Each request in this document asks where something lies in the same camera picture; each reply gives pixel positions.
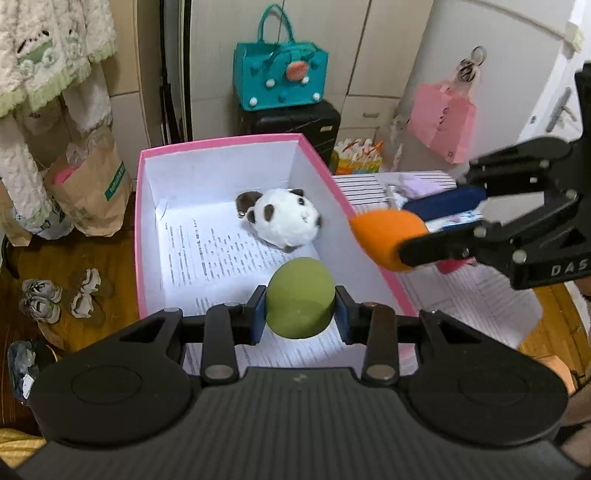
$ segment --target brown paper bag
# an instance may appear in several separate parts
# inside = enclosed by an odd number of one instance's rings
[[[131,179],[117,154],[113,134],[100,127],[93,134],[100,141],[77,142],[87,157],[69,178],[55,184],[57,173],[68,168],[66,156],[49,168],[45,184],[75,227],[87,236],[111,236],[123,224]]]
[[[0,228],[14,247],[26,247],[31,242],[32,234],[26,231],[12,215],[12,200],[6,187],[0,181]]]

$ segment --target orange ball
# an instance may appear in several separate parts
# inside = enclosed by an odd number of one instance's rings
[[[349,225],[365,253],[380,267],[395,272],[413,269],[400,260],[402,244],[429,233],[425,222],[406,210],[373,210],[353,217]]]

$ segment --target green text on bag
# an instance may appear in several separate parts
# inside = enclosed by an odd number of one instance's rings
[[[125,165],[123,165],[123,162],[121,162],[121,165],[119,165],[119,168],[117,168],[117,171],[115,172],[115,176],[113,177],[113,180],[111,180],[111,184],[109,185],[109,188],[106,189],[105,197],[107,200],[111,200],[111,197],[115,194],[115,192],[119,188],[119,185],[121,184],[121,180],[123,180],[123,175],[125,175]]]

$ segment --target stuffed animal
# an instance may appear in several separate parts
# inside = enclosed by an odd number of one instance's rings
[[[236,208],[259,238],[286,253],[310,243],[322,226],[322,217],[300,189],[242,193]]]

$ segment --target shoe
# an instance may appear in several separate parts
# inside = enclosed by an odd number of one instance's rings
[[[74,318],[97,327],[105,321],[105,313],[89,293],[70,290],[64,296],[64,301],[67,301],[68,309]]]
[[[96,268],[74,272],[70,276],[70,286],[83,293],[106,299],[111,298],[115,292],[113,284],[107,278],[101,277]]]
[[[36,322],[55,323],[60,319],[61,308],[45,297],[27,297],[18,302],[20,311]]]
[[[43,297],[58,303],[61,300],[62,288],[58,287],[51,280],[39,280],[38,278],[29,278],[22,282],[22,291],[29,297]]]

